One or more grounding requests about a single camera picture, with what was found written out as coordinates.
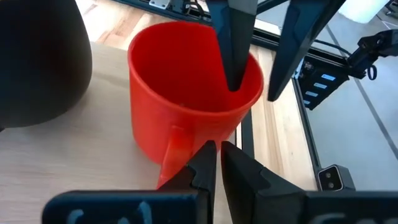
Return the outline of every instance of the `wooden table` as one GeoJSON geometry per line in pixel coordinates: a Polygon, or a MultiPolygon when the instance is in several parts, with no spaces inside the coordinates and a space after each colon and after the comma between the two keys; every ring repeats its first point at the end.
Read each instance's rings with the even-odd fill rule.
{"type": "MultiPolygon", "coordinates": [[[[92,44],[92,81],[83,99],[67,113],[44,124],[0,134],[0,223],[40,223],[45,203],[67,190],[156,186],[159,166],[143,155],[132,138],[123,49],[143,28],[170,19],[105,0],[79,0],[78,4],[90,40],[97,43],[92,44]]],[[[256,26],[279,31],[261,21],[256,26]]],[[[299,187],[315,189],[294,89],[289,84],[279,100],[266,101],[274,56],[258,47],[251,52],[266,81],[263,96],[252,107],[255,157],[299,187]]],[[[231,223],[220,160],[215,223],[231,223]]]]}

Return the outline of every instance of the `gray floor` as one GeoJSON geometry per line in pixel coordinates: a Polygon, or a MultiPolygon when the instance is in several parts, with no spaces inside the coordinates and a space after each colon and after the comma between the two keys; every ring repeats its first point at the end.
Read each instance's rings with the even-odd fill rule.
{"type": "MultiPolygon", "coordinates": [[[[258,15],[282,27],[288,2],[258,15]]],[[[369,24],[358,24],[335,14],[317,39],[354,52],[358,40],[382,30],[398,29],[398,20],[382,10],[369,24]]],[[[338,50],[314,44],[339,54],[338,50]]],[[[377,79],[344,83],[320,106],[308,111],[323,167],[345,166],[358,190],[398,190],[398,58],[380,58],[377,79]]]]}

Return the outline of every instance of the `black cable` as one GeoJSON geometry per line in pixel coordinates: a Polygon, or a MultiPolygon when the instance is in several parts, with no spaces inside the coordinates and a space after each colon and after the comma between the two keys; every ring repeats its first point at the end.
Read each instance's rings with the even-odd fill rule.
{"type": "MultiPolygon", "coordinates": [[[[331,43],[328,43],[328,42],[325,42],[325,41],[322,41],[322,40],[314,40],[314,42],[319,43],[319,44],[323,44],[323,45],[326,45],[326,46],[329,46],[329,47],[336,48],[336,49],[340,50],[341,52],[346,53],[349,56],[352,55],[346,49],[344,49],[344,48],[342,48],[340,46],[337,46],[337,45],[334,45],[334,44],[331,44],[331,43]]],[[[377,68],[376,68],[376,66],[375,65],[371,65],[369,68],[366,69],[366,73],[368,74],[368,78],[370,80],[372,80],[372,81],[375,80],[377,78],[377,68]]]]}

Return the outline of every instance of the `white label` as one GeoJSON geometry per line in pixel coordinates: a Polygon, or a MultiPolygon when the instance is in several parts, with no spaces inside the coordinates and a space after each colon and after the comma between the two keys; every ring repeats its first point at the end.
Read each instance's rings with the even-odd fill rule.
{"type": "Polygon", "coordinates": [[[314,92],[311,92],[311,91],[306,91],[305,94],[308,95],[308,96],[313,96],[313,97],[317,97],[318,96],[318,93],[314,93],[314,92]]]}
{"type": "Polygon", "coordinates": [[[321,84],[321,83],[314,83],[313,85],[315,87],[322,88],[322,89],[325,89],[326,87],[328,87],[327,85],[324,85],[324,84],[321,84]]]}
{"type": "Polygon", "coordinates": [[[327,74],[323,74],[322,78],[330,80],[330,81],[334,81],[336,78],[331,76],[331,75],[327,75],[327,74]]]}

